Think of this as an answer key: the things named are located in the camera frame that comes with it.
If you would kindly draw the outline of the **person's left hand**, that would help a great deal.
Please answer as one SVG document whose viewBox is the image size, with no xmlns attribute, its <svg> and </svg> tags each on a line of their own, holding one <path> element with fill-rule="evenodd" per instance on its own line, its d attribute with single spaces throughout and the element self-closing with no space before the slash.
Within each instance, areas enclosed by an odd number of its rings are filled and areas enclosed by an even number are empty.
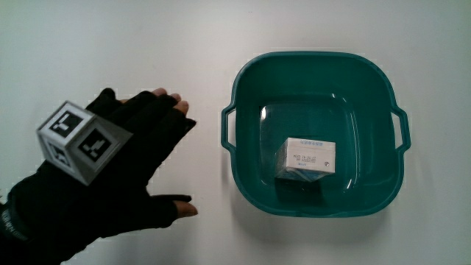
<svg viewBox="0 0 471 265">
<path fill-rule="evenodd" d="M 168 227 L 196 215 L 190 196 L 146 190 L 195 125 L 186 101 L 162 88 L 118 100 L 107 88 L 88 109 L 131 132 L 131 139 L 88 186 L 47 162 L 14 185 L 1 206 L 3 261 L 61 262 L 99 238 Z"/>
</svg>

